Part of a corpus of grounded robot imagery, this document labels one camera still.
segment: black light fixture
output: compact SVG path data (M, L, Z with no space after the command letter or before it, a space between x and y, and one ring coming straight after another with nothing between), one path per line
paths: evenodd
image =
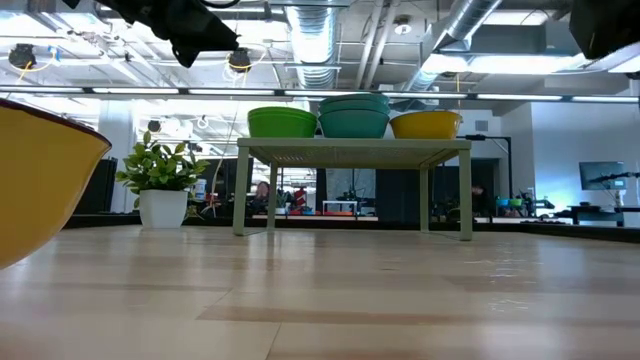
M36 62L36 56L33 54L33 45L16 44L15 49L9 52L9 63L18 69L31 69Z
M249 59L249 50L247 48L238 48L231 56L229 56L229 67L231 70L244 74L251 70L251 59Z
M160 132L161 128L162 126L160 126L160 121L158 120L151 120L147 124L147 129L149 129L149 131L151 132L155 132L155 133Z

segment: potted plant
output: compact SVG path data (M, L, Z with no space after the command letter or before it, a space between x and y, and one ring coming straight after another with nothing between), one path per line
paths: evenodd
M287 214L287 194L276 194L276 215Z
M197 160L193 151L185 153L186 143L173 152L167 145L151 142L151 133L133 147L134 153L123 159L126 171L116 173L116 181L124 182L139 195L134 208L140 208L142 225L147 228L178 228L187 210L187 198L196 176L209 165Z

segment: green leaves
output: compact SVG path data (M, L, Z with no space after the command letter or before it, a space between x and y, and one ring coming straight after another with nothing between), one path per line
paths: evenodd
M127 181L127 180L129 180L129 175L127 175L124 171L116 172L116 181L117 182L122 182L122 181Z
M169 159L169 161L167 161L167 172L174 172L177 167L178 163L175 160Z
M123 182L132 193L142 190L178 190L195 184L196 176L209 166L205 160L197 160L193 151L185 153L188 143L177 144L174 152L166 144L151 141L151 133L145 132L143 142L133 147L133 154L123 159L126 171L116 173L116 181Z
M180 143L178 145L176 145L176 154L180 154L181 152L184 151L186 144L185 143Z
M136 155L144 156L144 152L145 152L145 150L147 150L147 148L145 148L145 146L142 145L142 144L136 144L133 147L133 150L136 152Z
M149 170L147 174L151 177L158 177L162 175L162 173L160 173L160 168L158 167L154 167L153 169Z

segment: bowl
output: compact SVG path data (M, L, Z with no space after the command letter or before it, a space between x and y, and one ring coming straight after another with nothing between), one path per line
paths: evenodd
M318 122L296 115L254 115L249 118L251 137L312 138Z
M0 269L44 245L69 220L109 141L84 126L0 100L5 174Z
M321 114L327 114L339 110L371 110L382 114L389 114L389 106L371 100L341 100L320 106Z
M397 139L455 139L462 117L450 111L425 111L391 120Z
M319 118L326 138L374 138L384 136L389 115L370 110L339 110Z
M370 93L364 93L364 94L350 94L350 95L341 95L341 96L332 96L329 98L326 98L322 101L320 101L320 107L323 107L327 104L330 104L332 102L336 102L336 101L345 101L345 100L368 100L368 101L374 101L377 102L379 104L384 104L387 105L389 104L389 98L382 95L382 94L370 94Z
M299 117L301 119L307 119L307 120L313 120L313 121L317 120L317 117L308 111L284 107L284 106L267 106L267 107L256 108L249 111L247 118L250 119L257 115L261 115L261 116L269 115L269 116L273 116L274 118L282 115L288 115L288 116Z
M522 199L509 199L509 206L514 206L514 207L522 206Z

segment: yellow cable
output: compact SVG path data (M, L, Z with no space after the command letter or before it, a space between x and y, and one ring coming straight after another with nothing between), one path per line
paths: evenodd
M51 52L51 60L49 60L48 63L46 63L43 67L41 68L37 68L37 69L29 69L29 66L31 65L31 61L29 61L29 63L27 64L27 67L25 69L20 69L19 67L15 67L13 65L11 65L12 68L19 70L19 71L24 71L24 72L38 72L38 71L42 71L46 68L48 68L49 66L51 66L51 64L53 64L53 62L56 60L56 53L55 51Z
M32 62L31 62L31 61L29 61L29 62L27 63L27 66L25 66L25 68L24 68L24 69L20 69L19 67L13 66L13 65L11 65L11 64L9 64L9 65L11 65L11 67L12 67L12 68L14 68L14 69L16 69L16 70L18 70L18 71L20 71L20 72L21 72L21 73L20 73L20 78L18 78L18 81L16 81L16 85L18 85L18 84L20 84L20 82L22 81L22 79L24 78L24 76L25 76L27 73L32 73L32 72L42 71L42 70L44 70L44 69L48 68L49 66L51 66L51 64L53 64L53 62L54 62L54 61L56 61L56 52L55 52L55 51L52 51L52 52L51 52L51 60L49 60L49 62L48 62L48 63L46 63L46 64L45 64L43 67L41 67L41 68L37 68L37 69L29 69L29 67L30 67L30 66L31 66L31 64L32 64Z
M460 73L456 74L456 91L458 93L460 92ZM458 99L458 115L460 115L461 110L462 110L462 100Z
M31 66L31 61L29 61L27 63L27 66L25 66L25 68L22 69L22 72L20 73L20 77L18 78L18 81L16 81L16 85L20 84L20 81L22 81L22 78L24 78L24 76L27 74L27 69L29 68L29 66Z

